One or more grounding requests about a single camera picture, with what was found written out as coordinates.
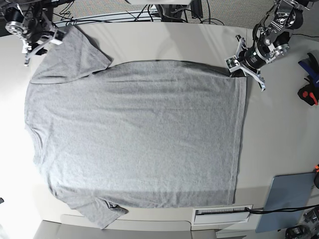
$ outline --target table surface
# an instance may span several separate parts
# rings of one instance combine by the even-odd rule
[[[225,68],[224,59],[232,56],[237,48],[236,34],[246,37],[248,46],[252,44],[252,30],[206,24],[101,23],[83,25],[80,29],[103,52],[114,58],[112,66],[163,59]],[[4,38],[13,41],[14,36]],[[298,61],[306,58],[308,52],[319,59],[319,42],[293,36],[290,45],[286,57],[262,68],[265,92],[260,91],[255,81],[248,79],[235,205],[263,207],[275,175],[308,172],[318,164],[319,109],[301,101],[297,91],[305,85],[307,75]],[[32,59],[28,76],[42,58]],[[21,59],[19,57],[18,63],[22,65]],[[61,222],[60,217],[64,214],[80,216],[55,199],[43,183],[34,184],[32,191],[32,200],[43,220]],[[318,201],[313,197],[309,204]],[[128,209],[129,213],[120,220],[190,221],[192,216],[192,208]],[[247,231],[254,230],[258,220],[259,216],[252,216],[247,224],[192,229],[223,229],[220,233]]]

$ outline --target black electronic device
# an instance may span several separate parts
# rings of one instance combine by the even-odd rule
[[[310,239],[310,230],[305,225],[298,225],[286,230],[286,239]]]
[[[193,0],[190,3],[191,17],[192,18],[203,18],[203,8],[201,5],[201,0]]]
[[[309,212],[304,214],[304,218],[305,218],[305,222],[309,223],[316,223],[319,222],[319,208],[316,207],[312,210],[310,210]]]

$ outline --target wire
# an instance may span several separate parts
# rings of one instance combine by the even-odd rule
[[[148,13],[149,13],[149,15],[150,15],[151,21],[154,21],[152,15],[151,15],[151,12],[150,12],[151,6],[152,6],[152,5],[149,5],[149,7],[148,7]]]
[[[210,19],[220,22],[221,24],[223,24],[223,26],[225,25],[221,20],[218,20],[218,19],[216,19],[216,18],[210,18]]]
[[[200,23],[203,23],[203,21],[200,19],[200,17],[198,16],[197,13],[195,13],[194,11],[189,10],[189,9],[185,9],[185,11],[190,11],[190,12],[192,12],[192,13],[200,20]]]
[[[53,31],[39,31],[39,32],[34,33],[32,36],[36,36],[36,35],[43,34],[43,33],[46,33],[46,34],[52,36],[52,34],[53,34],[54,32],[53,32]]]
[[[171,11],[170,13],[177,13],[177,12],[179,12],[179,11],[183,11],[183,10],[185,10],[185,9],[189,9],[189,6],[190,6],[190,4],[187,5],[186,7],[181,7],[181,8],[179,8],[179,9],[176,9],[175,11]]]
[[[306,37],[311,37],[311,38],[318,38],[319,36],[309,36],[309,35],[306,35],[306,34],[301,34],[301,33],[296,33],[296,34],[293,34],[294,36],[306,36]]]
[[[211,15],[210,15],[210,6],[209,6],[209,2],[208,2],[208,0],[206,0],[207,1],[207,6],[208,6],[208,19],[209,19],[209,21],[208,21],[208,24],[210,24],[211,23]]]
[[[59,14],[56,14],[56,13],[53,13],[53,15],[56,15],[56,16],[59,16],[59,17],[62,17],[61,15]],[[84,21],[92,21],[92,22],[111,22],[111,21],[106,21],[106,20],[95,20],[95,19],[88,19],[88,20],[83,20],[83,19],[80,19],[80,20],[77,20],[77,19],[72,19],[72,18],[67,18],[65,17],[64,19],[67,19],[69,21],[64,21],[64,20],[61,20],[62,22],[84,22]]]
[[[254,39],[254,44],[253,45],[255,45],[255,43],[256,43],[256,40],[257,40],[257,32],[258,32],[258,28],[260,27],[260,25],[262,24],[262,22],[264,22],[263,23],[263,27],[265,27],[265,21],[268,19],[268,17],[269,17],[269,13],[274,9],[274,7],[275,7],[275,5],[273,5],[269,10],[268,10],[268,12],[266,12],[266,14],[265,14],[265,16],[260,20],[260,22],[258,23],[258,25],[256,25],[255,27],[254,27],[254,30],[253,30],[253,39]]]
[[[52,22],[52,25],[53,25],[55,28],[58,28],[58,26],[57,26],[54,22]]]
[[[186,11],[185,11],[185,10],[184,10],[184,16],[185,16],[185,20],[186,20],[187,23],[188,23],[187,14],[186,14]]]
[[[29,5],[29,7],[28,7],[28,9],[26,10],[26,13],[28,13],[29,12],[29,10],[30,10],[30,8],[31,8],[31,4]]]
[[[135,18],[135,20],[139,20],[136,16],[134,16],[133,14],[131,14],[130,12],[128,12],[128,11],[126,11],[129,15],[131,15],[132,17],[134,17]]]
[[[207,22],[207,21],[209,21],[209,19],[207,19],[207,20],[203,20],[203,23],[205,23],[205,22]],[[214,22],[214,21],[211,21],[211,23],[213,23],[214,25],[218,25],[216,22]],[[208,23],[209,24],[209,23]]]
[[[315,208],[315,207],[319,207],[319,204],[307,206],[307,207],[300,207],[300,208],[280,208],[280,209],[276,209],[272,211],[256,211],[256,210],[251,210],[249,208],[245,208],[245,211],[250,212],[251,214],[293,213],[293,212],[303,211],[303,210]]]
[[[116,15],[125,15],[126,13],[125,12],[121,12],[121,13],[108,13],[108,14],[105,14],[105,15],[99,15],[99,17],[103,17],[103,16],[116,16]],[[90,19],[92,18],[92,16],[86,16],[86,17],[82,17],[81,20],[84,20],[84,19]]]
[[[61,21],[66,18],[65,16],[67,15],[67,18],[70,17],[70,15],[72,14],[71,11],[69,11],[69,9],[72,7],[72,5],[74,4],[74,1],[69,2],[69,4],[59,13],[61,15]]]
[[[160,6],[161,6],[161,8],[162,8],[163,16],[165,16],[165,17],[167,17],[167,18],[170,18],[170,19],[174,19],[174,20],[183,21],[183,22],[188,23],[187,21],[185,21],[185,20],[182,19],[182,18],[175,18],[175,17],[167,16],[167,15],[166,15],[166,12],[165,12],[165,8],[164,8],[162,5],[160,5]]]
[[[145,9],[146,7],[147,7],[147,5],[145,5],[145,6],[143,7],[142,11],[140,12],[140,14],[137,16],[137,18],[136,18],[134,21],[139,20],[140,15],[143,13],[143,11],[144,11],[144,9]]]
[[[140,16],[140,19],[141,18],[149,18],[149,16]],[[73,18],[65,18],[66,20],[68,21],[60,21],[60,22],[57,22],[57,23],[62,23],[62,22],[65,22],[65,23],[73,23],[73,25],[83,25],[83,24],[89,24],[89,23],[95,23],[95,22],[106,22],[106,23],[113,23],[112,21],[115,21],[115,20],[129,20],[129,19],[133,19],[132,17],[131,18],[117,18],[117,19],[112,19],[111,21],[107,21],[107,20],[95,20],[95,19],[73,19]]]

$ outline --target metal bracket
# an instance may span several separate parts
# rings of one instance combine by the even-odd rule
[[[260,69],[257,69],[257,73],[255,73],[252,70],[248,69],[242,62],[238,61],[239,53],[242,49],[247,49],[247,47],[246,41],[243,37],[240,37],[239,35],[237,35],[236,37],[239,40],[236,53],[232,57],[225,59],[229,71],[233,73],[235,71],[242,70],[245,76],[252,76],[254,80],[259,83],[261,91],[264,91],[266,89],[265,80],[260,76]]]
[[[35,47],[32,51],[28,51],[25,55],[25,60],[24,60],[24,65],[28,66],[30,62],[30,58],[34,55],[37,54],[39,50],[44,48],[47,44],[53,43],[55,45],[60,45],[62,44],[62,39],[60,34],[64,35],[64,32],[60,31],[59,29],[55,28],[54,29],[54,34],[53,36],[49,36],[47,40],[45,40],[41,45],[38,45]]]

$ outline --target vent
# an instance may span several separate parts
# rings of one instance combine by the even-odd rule
[[[192,226],[224,225],[246,223],[249,212],[245,208],[252,209],[253,205],[220,207],[220,208],[194,208],[191,221]]]

